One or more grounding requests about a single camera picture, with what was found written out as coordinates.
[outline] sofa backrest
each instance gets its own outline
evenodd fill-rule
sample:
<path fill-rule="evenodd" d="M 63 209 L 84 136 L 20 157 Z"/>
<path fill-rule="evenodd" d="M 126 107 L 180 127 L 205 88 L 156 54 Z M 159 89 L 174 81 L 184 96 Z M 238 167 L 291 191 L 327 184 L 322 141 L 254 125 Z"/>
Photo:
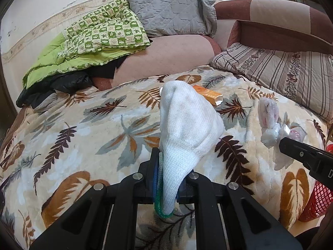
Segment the sofa backrest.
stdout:
<path fill-rule="evenodd" d="M 214 39 L 222 49 L 238 40 L 250 47 L 333 54 L 333 24 L 326 14 L 307 5 L 286 0 L 230 0 L 215 4 L 215 9 L 218 31 Z"/>

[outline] metal bolt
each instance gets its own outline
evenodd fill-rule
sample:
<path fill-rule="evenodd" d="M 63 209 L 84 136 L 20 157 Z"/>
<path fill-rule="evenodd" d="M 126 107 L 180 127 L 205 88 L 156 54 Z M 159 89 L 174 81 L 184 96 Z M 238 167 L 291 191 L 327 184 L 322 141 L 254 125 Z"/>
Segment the metal bolt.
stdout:
<path fill-rule="evenodd" d="M 231 189 L 231 190 L 237 190 L 238 189 L 238 184 L 236 182 L 230 182 L 228 184 L 228 187 Z"/>
<path fill-rule="evenodd" d="M 197 178 L 199 178 L 199 174 L 196 172 L 192 172 L 189 174 L 189 177 L 193 180 L 196 180 Z"/>
<path fill-rule="evenodd" d="M 140 180 L 143 178 L 143 175 L 141 173 L 135 173 L 135 174 L 133 174 L 133 178 L 135 180 Z"/>
<path fill-rule="evenodd" d="M 102 183 L 96 183 L 96 184 L 94 185 L 94 190 L 96 190 L 96 191 L 100 191 L 100 190 L 103 189 L 103 187 L 104 187 L 104 185 L 103 185 Z"/>

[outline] gray pillow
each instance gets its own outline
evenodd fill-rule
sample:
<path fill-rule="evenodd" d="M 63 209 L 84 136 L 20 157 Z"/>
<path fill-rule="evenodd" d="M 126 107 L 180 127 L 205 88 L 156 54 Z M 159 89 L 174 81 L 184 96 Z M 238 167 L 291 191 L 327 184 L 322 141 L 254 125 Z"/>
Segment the gray pillow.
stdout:
<path fill-rule="evenodd" d="M 127 0 L 149 37 L 208 35 L 217 30 L 215 0 Z"/>

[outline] green checkered quilt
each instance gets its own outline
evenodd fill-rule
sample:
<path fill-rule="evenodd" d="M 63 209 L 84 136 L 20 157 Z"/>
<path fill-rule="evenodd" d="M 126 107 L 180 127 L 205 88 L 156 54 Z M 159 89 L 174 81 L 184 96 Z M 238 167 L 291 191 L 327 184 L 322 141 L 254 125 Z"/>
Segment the green checkered quilt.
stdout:
<path fill-rule="evenodd" d="M 64 29 L 23 78 L 31 87 L 47 76 L 104 65 L 149 46 L 147 34 L 127 0 L 113 0 Z"/>

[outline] red object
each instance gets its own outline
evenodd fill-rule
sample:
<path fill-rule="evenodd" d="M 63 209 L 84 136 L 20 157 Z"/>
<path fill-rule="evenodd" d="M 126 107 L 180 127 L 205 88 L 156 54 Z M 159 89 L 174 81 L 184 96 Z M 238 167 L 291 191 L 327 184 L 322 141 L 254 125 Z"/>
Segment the red object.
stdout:
<path fill-rule="evenodd" d="M 326 151 L 333 153 L 333 144 L 329 144 Z M 323 216 L 332 200 L 331 191 L 319 181 L 316 181 L 309 201 L 300 215 L 299 220 L 301 222 L 308 222 Z"/>

